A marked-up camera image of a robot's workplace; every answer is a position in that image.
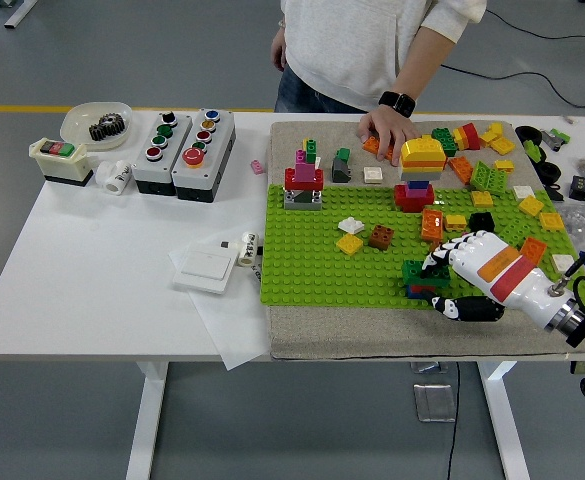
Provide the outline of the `person's right hand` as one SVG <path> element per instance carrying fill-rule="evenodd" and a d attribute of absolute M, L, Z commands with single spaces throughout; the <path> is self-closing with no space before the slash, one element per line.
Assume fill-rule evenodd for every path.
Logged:
<path fill-rule="evenodd" d="M 273 37 L 270 49 L 270 60 L 273 66 L 280 72 L 287 66 L 285 28 L 280 27 Z"/>

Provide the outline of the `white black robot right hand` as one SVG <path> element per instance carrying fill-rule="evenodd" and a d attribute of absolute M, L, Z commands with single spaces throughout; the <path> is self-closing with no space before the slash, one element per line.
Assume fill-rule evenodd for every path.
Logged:
<path fill-rule="evenodd" d="M 480 296 L 447 298 L 432 292 L 424 297 L 445 317 L 463 322 L 495 322 L 506 308 L 520 310 L 548 331 L 566 325 L 576 302 L 572 294 L 550 293 L 553 282 L 531 260 L 497 235 L 480 230 L 454 238 L 429 253 L 421 276 L 451 267 L 478 288 Z"/>

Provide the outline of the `person's left hand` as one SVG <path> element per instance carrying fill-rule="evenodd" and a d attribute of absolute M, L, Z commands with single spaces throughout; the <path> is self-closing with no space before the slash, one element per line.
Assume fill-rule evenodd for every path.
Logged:
<path fill-rule="evenodd" d="M 357 135 L 362 143 L 376 133 L 379 147 L 377 159 L 383 161 L 386 158 L 390 144 L 393 144 L 392 166 L 398 166 L 401 147 L 407 141 L 418 138 L 420 133 L 409 118 L 406 118 L 386 105 L 380 105 L 376 109 L 364 114 L 358 124 Z"/>

